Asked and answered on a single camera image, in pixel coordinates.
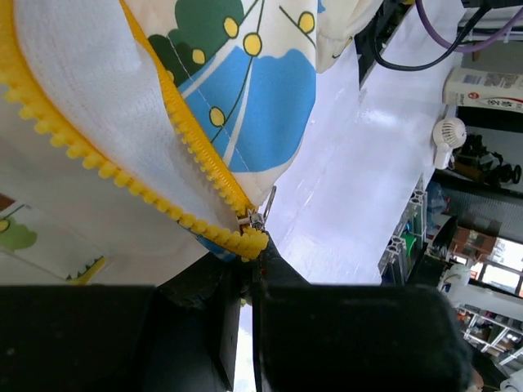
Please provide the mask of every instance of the yellow zipper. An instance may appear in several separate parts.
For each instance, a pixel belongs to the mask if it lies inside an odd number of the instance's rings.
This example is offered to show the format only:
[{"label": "yellow zipper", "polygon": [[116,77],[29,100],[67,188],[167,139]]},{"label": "yellow zipper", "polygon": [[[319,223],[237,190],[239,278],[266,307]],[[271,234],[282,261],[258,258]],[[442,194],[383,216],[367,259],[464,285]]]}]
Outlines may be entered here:
[{"label": "yellow zipper", "polygon": [[[238,231],[231,233],[228,229],[209,225],[205,220],[184,213],[181,208],[160,198],[152,189],[111,162],[61,115],[34,79],[20,51],[16,39],[13,2],[14,0],[0,2],[0,83],[9,86],[7,101],[20,102],[23,105],[20,117],[35,118],[37,123],[34,130],[41,135],[50,133],[51,145],[56,148],[68,147],[69,158],[82,158],[83,167],[97,168],[101,178],[113,178],[118,187],[127,187],[131,194],[141,196],[146,203],[153,204],[194,234],[202,235],[239,256],[249,259],[257,257],[267,245],[266,234],[250,228],[245,229],[243,234]],[[182,142],[189,145],[189,152],[194,154],[196,162],[201,163],[202,172],[208,174],[207,179],[214,181],[214,187],[225,203],[230,204],[239,216],[244,216],[248,209],[253,209],[252,204],[203,133],[127,6],[123,2],[121,4],[135,39],[154,60],[163,99],[175,130],[182,134]]]}]

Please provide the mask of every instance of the window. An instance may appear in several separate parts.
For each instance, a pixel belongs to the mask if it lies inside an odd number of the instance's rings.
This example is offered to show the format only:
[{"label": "window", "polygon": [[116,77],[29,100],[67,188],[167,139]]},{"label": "window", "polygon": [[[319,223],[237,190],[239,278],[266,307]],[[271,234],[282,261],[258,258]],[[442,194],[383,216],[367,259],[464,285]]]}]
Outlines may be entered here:
[{"label": "window", "polygon": [[467,264],[467,259],[466,259],[465,257],[454,256],[454,259],[455,259],[456,262],[459,263],[459,264],[464,264],[464,265]]},{"label": "window", "polygon": [[491,260],[518,271],[523,270],[523,245],[498,238]]},{"label": "window", "polygon": [[476,262],[471,278],[523,297],[523,245],[497,238],[485,262]]},{"label": "window", "polygon": [[484,283],[491,284],[511,293],[516,292],[516,287],[519,281],[519,274],[506,271],[505,269],[501,269],[493,265],[487,265],[482,279],[482,282]]}]

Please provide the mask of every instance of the white surface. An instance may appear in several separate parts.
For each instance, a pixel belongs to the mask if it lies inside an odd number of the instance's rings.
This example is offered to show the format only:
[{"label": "white surface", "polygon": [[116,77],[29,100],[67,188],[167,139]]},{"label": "white surface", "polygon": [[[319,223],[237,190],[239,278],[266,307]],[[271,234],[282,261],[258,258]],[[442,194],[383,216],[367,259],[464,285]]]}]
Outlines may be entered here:
[{"label": "white surface", "polygon": [[[426,2],[447,39],[456,34],[459,0]],[[385,58],[404,65],[443,49],[410,12]],[[431,132],[441,118],[443,83],[455,59],[419,73],[376,67],[358,92],[354,45],[318,75],[316,103],[290,169],[278,181],[267,228],[282,256],[322,283],[379,283],[378,262],[422,174],[433,172]],[[235,392],[255,390],[252,313],[240,315]]]}]

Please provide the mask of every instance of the zipper pull tab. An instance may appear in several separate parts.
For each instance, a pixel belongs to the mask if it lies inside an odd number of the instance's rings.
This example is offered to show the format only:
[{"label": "zipper pull tab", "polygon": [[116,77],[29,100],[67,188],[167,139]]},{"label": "zipper pull tab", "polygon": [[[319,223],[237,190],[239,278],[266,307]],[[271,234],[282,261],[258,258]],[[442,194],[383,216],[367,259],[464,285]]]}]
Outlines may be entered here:
[{"label": "zipper pull tab", "polygon": [[270,191],[269,199],[267,200],[267,205],[263,214],[255,210],[247,210],[247,217],[238,219],[238,225],[249,225],[256,230],[265,231],[265,223],[267,222],[267,218],[269,218],[272,203],[275,201],[276,189],[276,185],[274,185]]}]

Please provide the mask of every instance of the white mesh fabric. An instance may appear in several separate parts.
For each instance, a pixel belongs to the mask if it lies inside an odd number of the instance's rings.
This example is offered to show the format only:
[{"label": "white mesh fabric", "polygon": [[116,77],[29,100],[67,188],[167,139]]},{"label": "white mesh fabric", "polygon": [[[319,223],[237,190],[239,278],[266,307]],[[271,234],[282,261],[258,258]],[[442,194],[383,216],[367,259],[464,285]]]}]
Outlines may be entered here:
[{"label": "white mesh fabric", "polygon": [[15,21],[47,97],[106,157],[186,212],[236,229],[174,133],[154,63],[117,0],[15,0]]}]

